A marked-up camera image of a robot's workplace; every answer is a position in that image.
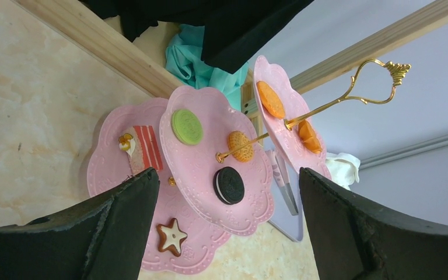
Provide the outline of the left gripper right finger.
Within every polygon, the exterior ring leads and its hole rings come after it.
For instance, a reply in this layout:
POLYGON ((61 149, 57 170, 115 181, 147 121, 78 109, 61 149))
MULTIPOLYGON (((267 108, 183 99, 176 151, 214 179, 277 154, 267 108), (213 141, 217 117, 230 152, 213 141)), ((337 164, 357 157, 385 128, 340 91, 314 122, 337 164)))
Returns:
POLYGON ((448 279, 448 225, 395 211, 310 168, 299 189, 321 279, 448 279))

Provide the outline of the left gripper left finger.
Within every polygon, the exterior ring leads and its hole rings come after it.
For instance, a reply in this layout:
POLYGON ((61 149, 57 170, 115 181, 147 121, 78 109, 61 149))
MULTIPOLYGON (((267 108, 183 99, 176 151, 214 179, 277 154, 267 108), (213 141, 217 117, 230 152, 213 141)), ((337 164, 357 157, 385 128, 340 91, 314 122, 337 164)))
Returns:
POLYGON ((0 279, 137 279, 160 181, 148 168, 25 225, 0 227, 0 279))

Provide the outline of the lavender serving tray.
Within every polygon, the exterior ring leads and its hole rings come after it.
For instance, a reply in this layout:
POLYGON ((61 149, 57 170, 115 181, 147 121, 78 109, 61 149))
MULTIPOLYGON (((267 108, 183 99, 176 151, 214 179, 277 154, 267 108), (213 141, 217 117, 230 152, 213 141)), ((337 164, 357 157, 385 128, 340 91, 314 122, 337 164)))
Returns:
POLYGON ((294 194, 295 201, 297 203, 297 208, 299 214, 297 216, 292 216, 285 204, 284 199, 279 191, 279 188, 273 177, 271 183, 271 192, 274 198, 275 210, 272 218, 269 220, 273 226, 275 226, 281 233, 286 237, 291 239, 293 242, 300 242, 303 240, 304 230, 303 230, 303 207, 300 198, 300 191, 298 186, 298 174, 288 166, 289 180, 291 188, 294 194))

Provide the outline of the brown star cookie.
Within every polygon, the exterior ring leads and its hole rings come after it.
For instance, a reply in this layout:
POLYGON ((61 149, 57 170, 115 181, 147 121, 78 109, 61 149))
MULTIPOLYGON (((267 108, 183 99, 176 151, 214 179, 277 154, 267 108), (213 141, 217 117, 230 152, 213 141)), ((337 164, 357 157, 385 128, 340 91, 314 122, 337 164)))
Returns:
POLYGON ((180 229, 178 220, 171 218, 166 225, 158 224, 156 231, 159 234, 157 250, 161 253, 168 251, 175 257, 180 257, 182 244, 187 239, 188 234, 180 229))

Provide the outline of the pink-tipped metal tongs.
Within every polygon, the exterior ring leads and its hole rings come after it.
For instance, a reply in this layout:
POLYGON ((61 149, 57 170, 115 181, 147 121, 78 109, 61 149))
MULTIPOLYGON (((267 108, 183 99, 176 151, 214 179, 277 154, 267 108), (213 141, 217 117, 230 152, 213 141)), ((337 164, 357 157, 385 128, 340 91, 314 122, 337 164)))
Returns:
POLYGON ((282 156, 277 154, 275 150, 266 150, 265 153, 271 161, 272 175, 290 214, 292 216, 297 216, 299 214, 299 210, 291 188, 288 168, 285 160, 282 156))

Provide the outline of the red striped cake slice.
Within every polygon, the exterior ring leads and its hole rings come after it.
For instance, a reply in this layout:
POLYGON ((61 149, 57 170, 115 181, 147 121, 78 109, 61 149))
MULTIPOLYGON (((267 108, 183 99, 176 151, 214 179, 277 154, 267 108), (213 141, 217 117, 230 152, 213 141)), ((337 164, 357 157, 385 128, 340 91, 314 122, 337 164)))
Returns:
POLYGON ((118 137, 118 145, 127 153, 133 175, 149 167, 157 171, 164 169, 155 130, 151 125, 129 127, 118 137))

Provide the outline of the orange macaron top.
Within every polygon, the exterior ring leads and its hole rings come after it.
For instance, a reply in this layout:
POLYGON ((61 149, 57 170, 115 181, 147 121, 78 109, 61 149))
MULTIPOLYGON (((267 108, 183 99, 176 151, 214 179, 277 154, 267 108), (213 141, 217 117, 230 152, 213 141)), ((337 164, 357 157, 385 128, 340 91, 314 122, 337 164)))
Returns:
POLYGON ((307 120, 303 120, 298 124, 298 135, 306 149, 315 154, 322 152, 321 143, 313 127, 307 120))

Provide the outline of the black macaron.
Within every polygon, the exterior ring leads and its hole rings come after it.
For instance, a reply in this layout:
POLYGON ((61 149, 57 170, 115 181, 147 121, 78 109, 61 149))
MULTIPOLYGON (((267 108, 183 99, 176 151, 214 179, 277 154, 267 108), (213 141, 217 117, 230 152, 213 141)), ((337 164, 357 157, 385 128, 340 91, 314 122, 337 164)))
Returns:
POLYGON ((219 169, 213 178, 217 197, 227 205, 238 204, 244 198, 244 183, 239 172, 226 166, 219 169))

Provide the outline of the pink three-tier cake stand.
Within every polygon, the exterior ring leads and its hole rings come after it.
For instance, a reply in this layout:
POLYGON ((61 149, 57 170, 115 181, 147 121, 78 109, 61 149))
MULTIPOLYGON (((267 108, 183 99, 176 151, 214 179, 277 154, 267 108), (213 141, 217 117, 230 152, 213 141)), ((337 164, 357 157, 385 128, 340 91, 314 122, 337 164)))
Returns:
POLYGON ((231 235, 251 236, 272 217, 272 167, 263 148, 254 145, 254 156, 247 163, 231 156, 223 163, 216 159, 218 152, 228 150, 231 132, 241 131, 252 139, 257 134, 248 117, 233 109, 224 94, 212 87, 180 86, 167 99, 156 97, 111 111, 101 126, 87 168, 91 196, 132 175, 128 155, 119 148, 118 137, 135 125, 154 128, 164 165, 163 170, 157 171, 160 189, 142 259, 144 270, 184 275, 202 272, 231 235), (198 117, 203 129, 198 145, 186 145, 174 135, 171 118, 179 109, 188 109, 198 117), (236 169, 244 181, 244 199, 236 205, 224 204, 212 185, 214 174, 226 166, 236 169), (180 257, 168 251, 161 253, 157 248, 156 226, 168 224, 171 218, 176 218, 180 229, 188 234, 180 257))

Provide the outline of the green macaron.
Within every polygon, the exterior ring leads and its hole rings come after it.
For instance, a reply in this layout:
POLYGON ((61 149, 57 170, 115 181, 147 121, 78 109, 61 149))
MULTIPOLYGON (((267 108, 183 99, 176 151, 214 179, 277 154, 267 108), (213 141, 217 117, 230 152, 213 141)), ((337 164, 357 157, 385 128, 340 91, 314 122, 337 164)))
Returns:
POLYGON ((186 145, 198 145, 203 138, 198 117, 188 109, 179 109, 172 114, 171 127, 176 138, 186 145))

